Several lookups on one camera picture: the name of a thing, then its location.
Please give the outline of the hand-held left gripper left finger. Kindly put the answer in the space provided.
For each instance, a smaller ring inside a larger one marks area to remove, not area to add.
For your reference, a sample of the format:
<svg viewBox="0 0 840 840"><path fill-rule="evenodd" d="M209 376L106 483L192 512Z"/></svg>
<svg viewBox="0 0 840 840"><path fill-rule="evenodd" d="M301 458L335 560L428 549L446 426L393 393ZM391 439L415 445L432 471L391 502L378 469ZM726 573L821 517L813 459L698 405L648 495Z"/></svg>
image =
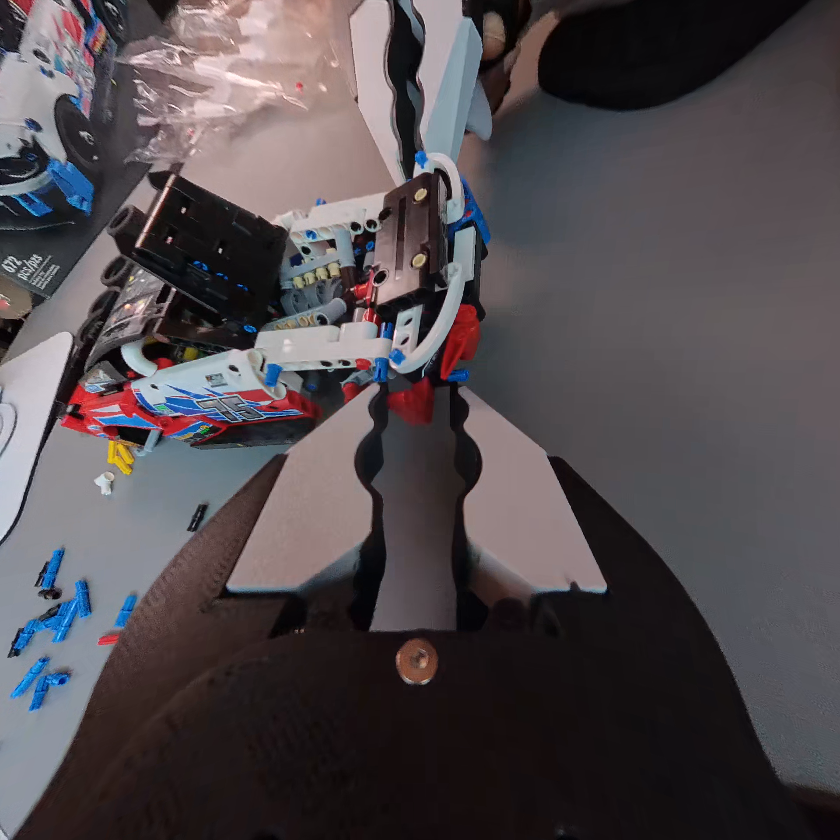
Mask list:
<svg viewBox="0 0 840 840"><path fill-rule="evenodd" d="M387 385L367 385L287 452L226 582L231 595L283 595L310 627L370 627L386 564Z"/></svg>

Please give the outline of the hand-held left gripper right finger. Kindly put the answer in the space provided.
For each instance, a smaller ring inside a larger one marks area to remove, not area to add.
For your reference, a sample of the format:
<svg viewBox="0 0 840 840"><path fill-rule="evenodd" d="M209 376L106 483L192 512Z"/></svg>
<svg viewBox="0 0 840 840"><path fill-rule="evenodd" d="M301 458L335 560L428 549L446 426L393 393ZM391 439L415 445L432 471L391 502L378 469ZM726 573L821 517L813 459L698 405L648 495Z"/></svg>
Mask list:
<svg viewBox="0 0 840 840"><path fill-rule="evenodd" d="M467 387L454 389L451 407L467 456L468 588L478 597L604 594L605 577L545 450Z"/></svg>

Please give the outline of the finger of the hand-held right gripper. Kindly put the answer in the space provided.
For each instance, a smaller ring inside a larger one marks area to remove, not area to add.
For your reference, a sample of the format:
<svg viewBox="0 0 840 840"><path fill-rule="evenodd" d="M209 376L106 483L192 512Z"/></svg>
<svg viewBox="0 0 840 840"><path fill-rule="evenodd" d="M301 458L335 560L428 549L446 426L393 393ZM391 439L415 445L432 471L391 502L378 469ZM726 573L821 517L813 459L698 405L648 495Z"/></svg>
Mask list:
<svg viewBox="0 0 840 840"><path fill-rule="evenodd" d="M417 57L413 28L399 2L364 1L350 16L355 98L393 182L413 174L417 109L410 76Z"/></svg>
<svg viewBox="0 0 840 840"><path fill-rule="evenodd" d="M443 153L456 161L467 134L459 118L461 2L399 3L416 39L416 68L409 77L416 107L416 152Z"/></svg>

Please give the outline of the brick-built toy race car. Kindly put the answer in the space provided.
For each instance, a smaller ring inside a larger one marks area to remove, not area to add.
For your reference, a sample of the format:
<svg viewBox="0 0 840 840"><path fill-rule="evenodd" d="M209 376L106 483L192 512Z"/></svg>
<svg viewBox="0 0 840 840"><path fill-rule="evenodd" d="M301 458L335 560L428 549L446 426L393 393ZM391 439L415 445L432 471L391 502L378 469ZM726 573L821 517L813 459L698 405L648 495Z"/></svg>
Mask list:
<svg viewBox="0 0 840 840"><path fill-rule="evenodd" d="M76 337L59 424L147 452L290 447L367 385L426 424L465 384L486 316L490 231L446 154L420 150L388 192L318 200L274 220L175 171L108 234L118 256Z"/></svg>

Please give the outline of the person's right hand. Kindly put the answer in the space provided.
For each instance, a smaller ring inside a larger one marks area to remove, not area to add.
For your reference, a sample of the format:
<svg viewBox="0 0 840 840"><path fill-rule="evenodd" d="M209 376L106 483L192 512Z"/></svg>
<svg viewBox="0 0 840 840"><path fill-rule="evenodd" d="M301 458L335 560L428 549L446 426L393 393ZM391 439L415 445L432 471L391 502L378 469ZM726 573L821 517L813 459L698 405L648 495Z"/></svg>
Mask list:
<svg viewBox="0 0 840 840"><path fill-rule="evenodd" d="M540 1L487 1L482 3L482 58L478 81L495 116L511 86L522 37L544 11Z"/></svg>

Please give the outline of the clear plastic bag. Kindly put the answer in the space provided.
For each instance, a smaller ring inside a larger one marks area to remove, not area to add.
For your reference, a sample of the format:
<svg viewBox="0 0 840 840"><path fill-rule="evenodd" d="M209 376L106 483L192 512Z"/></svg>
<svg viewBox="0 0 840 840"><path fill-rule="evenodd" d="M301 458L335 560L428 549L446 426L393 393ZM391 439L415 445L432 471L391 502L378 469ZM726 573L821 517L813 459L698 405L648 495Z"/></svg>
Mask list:
<svg viewBox="0 0 840 840"><path fill-rule="evenodd" d="M334 47L336 2L179 2L118 58L133 82L127 163L169 165L231 143L270 116L350 97Z"/></svg>

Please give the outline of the pile of blue connector pins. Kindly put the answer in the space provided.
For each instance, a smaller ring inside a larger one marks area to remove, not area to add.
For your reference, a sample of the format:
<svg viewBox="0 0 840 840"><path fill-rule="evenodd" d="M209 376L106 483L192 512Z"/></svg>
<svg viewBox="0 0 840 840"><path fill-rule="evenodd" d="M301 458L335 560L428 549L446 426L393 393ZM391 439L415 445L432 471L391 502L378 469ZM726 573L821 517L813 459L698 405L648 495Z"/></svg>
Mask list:
<svg viewBox="0 0 840 840"><path fill-rule="evenodd" d="M52 552L36 578L35 588L38 592L48 587L58 587L58 577L65 554L66 549L63 546ZM73 594L68 600L63 600L62 597L63 595L58 601L50 601L51 605L43 613L17 629L7 651L8 658L20 657L39 634L49 633L53 644L63 643L74 622L91 614L89 586L86 580L76 581ZM37 658L10 693L12 699L31 696L29 713L39 711L44 706L48 693L54 688L66 686L72 678L71 670L54 670L50 663L51 657L48 655Z"/></svg>

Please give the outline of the white instruction booklet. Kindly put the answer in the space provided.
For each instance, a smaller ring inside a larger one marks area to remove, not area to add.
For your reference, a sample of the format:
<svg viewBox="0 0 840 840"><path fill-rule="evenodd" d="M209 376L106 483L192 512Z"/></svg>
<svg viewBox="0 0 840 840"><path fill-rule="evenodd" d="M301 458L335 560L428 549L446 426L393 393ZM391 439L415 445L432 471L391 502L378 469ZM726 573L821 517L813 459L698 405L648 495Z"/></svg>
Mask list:
<svg viewBox="0 0 840 840"><path fill-rule="evenodd" d="M73 337L58 332L1 367L1 540L25 504Z"/></svg>

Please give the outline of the printed toy car box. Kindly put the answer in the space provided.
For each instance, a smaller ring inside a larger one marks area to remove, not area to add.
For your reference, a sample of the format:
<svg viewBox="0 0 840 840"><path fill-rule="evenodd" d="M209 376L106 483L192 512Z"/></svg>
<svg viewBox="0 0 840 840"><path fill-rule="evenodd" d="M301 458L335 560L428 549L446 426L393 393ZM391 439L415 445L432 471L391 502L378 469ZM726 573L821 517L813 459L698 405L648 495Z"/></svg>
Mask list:
<svg viewBox="0 0 840 840"><path fill-rule="evenodd" d="M160 23L148 2L1 2L2 294L52 297L144 178L118 57Z"/></svg>

